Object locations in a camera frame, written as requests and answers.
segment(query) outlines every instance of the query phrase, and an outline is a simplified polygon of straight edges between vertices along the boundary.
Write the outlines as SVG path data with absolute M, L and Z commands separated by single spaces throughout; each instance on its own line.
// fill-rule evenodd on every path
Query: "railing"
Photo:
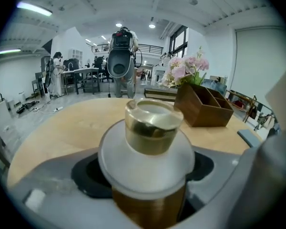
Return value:
M 162 51 L 163 51 L 163 47 L 146 45 L 146 44 L 139 44 L 139 49 L 141 50 L 141 52 L 156 53 L 159 55 L 162 55 Z M 92 46 L 91 51 L 92 52 L 108 52 L 109 44 L 101 44 L 97 46 Z

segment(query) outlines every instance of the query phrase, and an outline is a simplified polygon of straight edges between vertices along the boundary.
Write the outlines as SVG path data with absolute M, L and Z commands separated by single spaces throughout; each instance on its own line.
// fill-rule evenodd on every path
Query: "fluorescent light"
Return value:
M 0 54 L 10 53 L 10 52 L 20 52 L 20 51 L 21 49 L 11 49 L 11 50 L 0 51 Z
M 50 16 L 52 14 L 52 12 L 49 11 L 49 10 L 46 10 L 46 9 L 37 7 L 35 5 L 31 5 L 31 4 L 25 3 L 25 2 L 18 3 L 17 4 L 17 8 L 25 9 L 25 10 L 31 10 L 31 11 L 34 11 L 34 12 L 37 12 L 37 13 L 41 13 L 41 14 L 43 14 L 45 16 Z

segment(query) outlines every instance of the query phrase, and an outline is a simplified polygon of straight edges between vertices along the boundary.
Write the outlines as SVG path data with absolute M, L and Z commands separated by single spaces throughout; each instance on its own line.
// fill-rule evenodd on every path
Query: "faucet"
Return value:
M 1 97 L 1 101 L 3 101 L 3 97 L 2 97 L 2 94 L 0 93 L 0 97 Z

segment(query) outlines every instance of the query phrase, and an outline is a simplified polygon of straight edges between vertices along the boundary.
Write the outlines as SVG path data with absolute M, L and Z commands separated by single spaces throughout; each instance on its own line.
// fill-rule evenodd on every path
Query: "ceiling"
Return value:
M 53 12 L 49 17 L 16 9 L 0 37 L 0 50 L 21 48 L 42 53 L 42 46 L 55 35 L 76 26 L 84 38 L 112 34 L 115 24 L 140 35 L 159 38 L 167 35 L 167 24 L 188 26 L 200 33 L 217 25 L 245 22 L 257 24 L 260 14 L 273 19 L 275 12 L 268 0 L 22 0 Z M 148 25 L 153 17 L 156 28 Z

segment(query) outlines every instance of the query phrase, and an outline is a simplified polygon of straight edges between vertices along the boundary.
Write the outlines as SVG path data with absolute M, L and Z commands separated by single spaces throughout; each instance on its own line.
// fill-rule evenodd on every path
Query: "wooden table surface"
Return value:
M 128 101 L 125 98 L 92 99 L 54 114 L 33 131 L 16 152 L 9 168 L 8 187 L 46 160 L 98 147 L 107 129 L 124 119 Z M 226 127 L 190 127 L 185 121 L 181 125 L 192 145 L 233 154 L 242 154 L 249 148 L 237 134 L 240 129 L 248 127 L 235 116 Z

